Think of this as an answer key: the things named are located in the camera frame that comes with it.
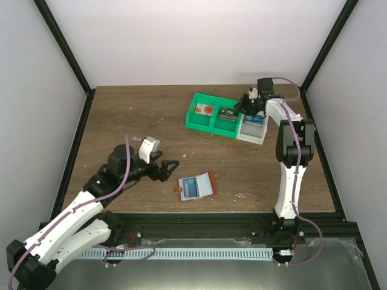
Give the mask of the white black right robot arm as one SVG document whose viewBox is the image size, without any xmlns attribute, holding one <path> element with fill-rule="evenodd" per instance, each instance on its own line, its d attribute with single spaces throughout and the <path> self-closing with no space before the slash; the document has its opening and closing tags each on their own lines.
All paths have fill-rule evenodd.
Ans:
<svg viewBox="0 0 387 290">
<path fill-rule="evenodd" d="M 314 121 L 303 118 L 288 105 L 300 98 L 299 88 L 296 91 L 295 98 L 286 99 L 275 93 L 272 78 L 261 78 L 234 106 L 237 112 L 246 117 L 256 117 L 262 113 L 278 125 L 275 154 L 281 167 L 281 180 L 273 211 L 275 216 L 268 229 L 268 235 L 276 242 L 289 239 L 297 232 L 301 220 L 298 203 L 302 178 L 314 157 Z"/>
</svg>

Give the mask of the brown leather card holder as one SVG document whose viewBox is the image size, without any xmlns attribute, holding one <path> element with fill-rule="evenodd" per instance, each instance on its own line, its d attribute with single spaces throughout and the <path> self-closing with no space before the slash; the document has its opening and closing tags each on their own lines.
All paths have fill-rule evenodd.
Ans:
<svg viewBox="0 0 387 290">
<path fill-rule="evenodd" d="M 174 188 L 174 193 L 177 194 L 181 202 L 215 196 L 218 194 L 215 174 L 206 172 L 196 176 L 180 178 Z"/>
</svg>

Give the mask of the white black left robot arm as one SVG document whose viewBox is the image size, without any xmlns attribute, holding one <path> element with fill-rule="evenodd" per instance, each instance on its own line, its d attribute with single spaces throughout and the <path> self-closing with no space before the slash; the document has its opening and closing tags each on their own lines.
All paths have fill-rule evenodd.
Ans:
<svg viewBox="0 0 387 290">
<path fill-rule="evenodd" d="M 123 221 L 104 208 L 123 193 L 126 184 L 133 186 L 143 177 L 167 181 L 179 162 L 158 164 L 162 154 L 147 139 L 138 152 L 128 144 L 116 146 L 67 208 L 30 238 L 23 242 L 15 239 L 7 246 L 8 287 L 17 280 L 24 289 L 47 289 L 61 269 L 82 252 L 97 245 L 118 244 Z"/>
</svg>

